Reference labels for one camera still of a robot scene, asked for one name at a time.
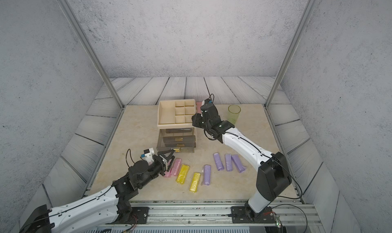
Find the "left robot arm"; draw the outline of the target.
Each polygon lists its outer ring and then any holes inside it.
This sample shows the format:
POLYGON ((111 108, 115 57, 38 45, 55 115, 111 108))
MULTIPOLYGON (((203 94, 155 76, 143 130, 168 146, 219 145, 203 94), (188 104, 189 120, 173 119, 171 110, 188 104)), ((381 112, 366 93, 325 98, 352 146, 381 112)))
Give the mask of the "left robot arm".
POLYGON ((158 176, 171 169, 175 151, 155 153, 145 150, 141 159, 111 186, 72 203, 48 208, 37 207, 20 228, 21 233, 81 233, 93 227, 110 224, 130 224, 138 220, 130 199, 158 176))

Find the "purple bag roll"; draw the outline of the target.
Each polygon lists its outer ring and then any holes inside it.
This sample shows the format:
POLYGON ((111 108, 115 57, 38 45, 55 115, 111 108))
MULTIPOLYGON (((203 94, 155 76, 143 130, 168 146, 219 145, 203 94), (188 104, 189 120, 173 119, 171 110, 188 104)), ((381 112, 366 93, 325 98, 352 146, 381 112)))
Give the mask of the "purple bag roll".
POLYGON ((232 155, 232 162, 234 163, 239 173, 245 172, 246 167, 242 164, 241 159, 237 154, 232 155))
POLYGON ((224 170, 224 165, 223 165, 223 162, 221 160, 220 154, 219 153, 214 153, 213 154, 213 158, 214 158, 217 170, 218 171, 224 170))
POLYGON ((232 155, 231 154, 225 154, 225 163, 226 163, 226 171, 227 172, 233 171, 232 155))
POLYGON ((205 165, 203 168, 202 185, 209 186, 211 183, 211 165, 205 165))

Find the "beige drawer organizer cabinet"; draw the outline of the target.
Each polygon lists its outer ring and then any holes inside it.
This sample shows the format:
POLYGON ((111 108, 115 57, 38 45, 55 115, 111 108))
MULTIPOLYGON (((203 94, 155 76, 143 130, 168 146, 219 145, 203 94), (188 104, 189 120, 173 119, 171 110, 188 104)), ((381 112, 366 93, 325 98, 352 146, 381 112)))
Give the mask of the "beige drawer organizer cabinet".
POLYGON ((164 100, 158 104, 157 128, 170 136, 194 136, 192 116, 197 113, 195 99, 164 100))

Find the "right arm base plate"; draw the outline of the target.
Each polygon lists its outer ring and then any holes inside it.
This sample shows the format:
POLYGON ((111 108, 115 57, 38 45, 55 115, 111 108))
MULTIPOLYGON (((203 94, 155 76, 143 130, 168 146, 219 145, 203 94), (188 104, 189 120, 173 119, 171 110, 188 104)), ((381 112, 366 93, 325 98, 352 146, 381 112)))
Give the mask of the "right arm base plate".
POLYGON ((274 224, 276 219, 272 208, 267 206, 261 212, 254 212, 249 206, 232 206, 229 217, 235 224, 274 224))

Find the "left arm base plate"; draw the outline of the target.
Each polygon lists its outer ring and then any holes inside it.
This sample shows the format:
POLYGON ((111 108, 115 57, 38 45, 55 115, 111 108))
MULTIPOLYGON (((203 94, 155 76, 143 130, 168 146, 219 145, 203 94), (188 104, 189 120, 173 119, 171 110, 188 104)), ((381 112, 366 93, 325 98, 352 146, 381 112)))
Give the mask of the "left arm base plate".
POLYGON ((112 224, 147 224, 149 207, 130 207, 118 211, 117 219, 112 224))

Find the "transparent drawer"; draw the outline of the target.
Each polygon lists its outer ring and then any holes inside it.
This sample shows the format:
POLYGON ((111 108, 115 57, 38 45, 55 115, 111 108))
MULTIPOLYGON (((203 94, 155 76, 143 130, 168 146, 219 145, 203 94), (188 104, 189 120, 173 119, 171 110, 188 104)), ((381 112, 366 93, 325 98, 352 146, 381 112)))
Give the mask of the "transparent drawer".
POLYGON ((173 149, 179 153, 194 153, 196 148, 196 136, 192 132, 166 133, 161 132, 158 137, 158 151, 173 149))

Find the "purple bag roll front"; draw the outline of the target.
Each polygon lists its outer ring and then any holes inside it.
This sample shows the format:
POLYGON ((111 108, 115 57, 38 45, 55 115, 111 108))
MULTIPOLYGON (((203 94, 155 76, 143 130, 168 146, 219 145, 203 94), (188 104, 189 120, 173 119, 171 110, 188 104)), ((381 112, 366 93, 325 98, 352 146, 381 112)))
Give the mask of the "purple bag roll front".
POLYGON ((211 183, 211 165, 205 165, 203 168, 202 185, 209 186, 211 183))

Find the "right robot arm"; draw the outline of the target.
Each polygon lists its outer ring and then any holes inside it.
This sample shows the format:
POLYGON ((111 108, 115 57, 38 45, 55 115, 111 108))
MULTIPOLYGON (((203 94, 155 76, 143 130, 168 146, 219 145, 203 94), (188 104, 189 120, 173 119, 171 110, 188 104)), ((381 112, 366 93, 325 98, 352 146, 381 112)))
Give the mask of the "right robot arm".
POLYGON ((249 216, 256 216, 276 199, 293 179, 286 157, 273 154, 246 138, 232 123, 221 120, 211 100, 204 100, 200 113, 192 116, 193 126, 202 128, 208 139, 232 148, 257 171, 255 194, 245 204, 249 216))

